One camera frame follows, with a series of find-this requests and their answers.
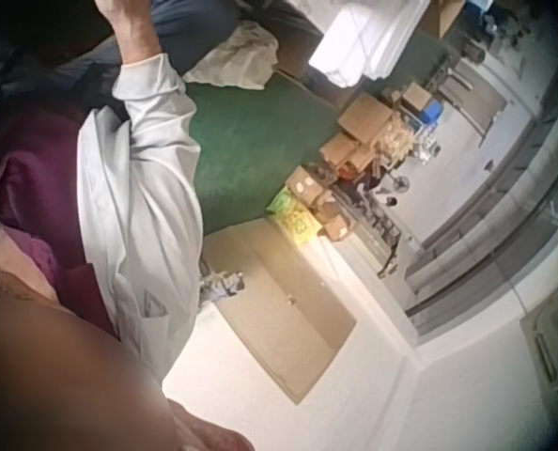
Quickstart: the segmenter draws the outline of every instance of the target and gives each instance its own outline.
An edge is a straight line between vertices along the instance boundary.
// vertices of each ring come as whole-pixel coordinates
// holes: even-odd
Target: white cloth
[[[197,312],[203,228],[194,191],[194,103],[166,54],[123,66],[114,96],[130,122],[93,111],[78,140],[78,206],[92,263],[121,341],[159,382]]]
[[[241,21],[225,42],[183,76],[185,83],[264,89],[277,64],[279,42],[253,21]]]

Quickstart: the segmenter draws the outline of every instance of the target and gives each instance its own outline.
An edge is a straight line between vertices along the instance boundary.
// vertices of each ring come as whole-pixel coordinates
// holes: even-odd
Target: lab coat sleeve
[[[195,104],[166,54],[123,66],[113,93],[131,120],[129,253],[141,261],[131,284],[146,291],[135,293],[137,302],[156,298],[168,310],[172,359],[197,307],[203,226],[194,190],[200,147],[189,135]]]
[[[174,241],[183,264],[197,265],[203,226],[194,190],[200,147],[189,135],[195,104],[166,54],[123,66],[113,93],[131,120],[131,196],[147,203],[132,220],[154,216],[156,231]]]

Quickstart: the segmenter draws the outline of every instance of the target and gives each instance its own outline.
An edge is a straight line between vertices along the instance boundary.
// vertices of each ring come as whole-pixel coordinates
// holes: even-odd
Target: lab coat pocket
[[[162,384],[167,367],[166,342],[168,340],[169,316],[164,304],[151,293],[145,292],[144,309],[141,317],[140,354],[152,371],[156,381]]]
[[[120,340],[139,356],[156,381],[162,384],[170,369],[166,357],[169,324],[166,307],[147,291],[141,301],[137,300],[127,279],[121,274],[115,277],[114,292],[119,300]]]

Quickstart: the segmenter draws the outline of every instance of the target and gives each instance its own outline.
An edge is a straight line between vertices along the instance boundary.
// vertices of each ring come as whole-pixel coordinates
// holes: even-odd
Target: yellow package
[[[296,244],[310,241],[322,229],[311,212],[285,187],[272,200],[267,211]]]

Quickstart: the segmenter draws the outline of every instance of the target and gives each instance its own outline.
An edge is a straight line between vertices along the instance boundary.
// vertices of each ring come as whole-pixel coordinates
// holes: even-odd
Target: cabinet
[[[260,365],[296,404],[314,387],[356,321],[270,219],[204,240],[216,271],[243,273],[245,290],[217,305]]]

